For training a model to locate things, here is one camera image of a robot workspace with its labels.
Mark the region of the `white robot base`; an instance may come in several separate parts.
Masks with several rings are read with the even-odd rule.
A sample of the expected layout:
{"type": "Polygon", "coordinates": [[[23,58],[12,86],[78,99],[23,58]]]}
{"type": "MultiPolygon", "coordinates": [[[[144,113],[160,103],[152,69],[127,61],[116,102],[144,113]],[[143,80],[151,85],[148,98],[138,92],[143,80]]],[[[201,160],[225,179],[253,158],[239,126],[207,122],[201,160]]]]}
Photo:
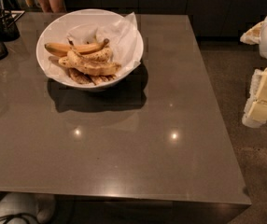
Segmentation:
{"type": "Polygon", "coordinates": [[[0,224],[49,224],[55,206],[52,194],[0,191],[0,224]]]}

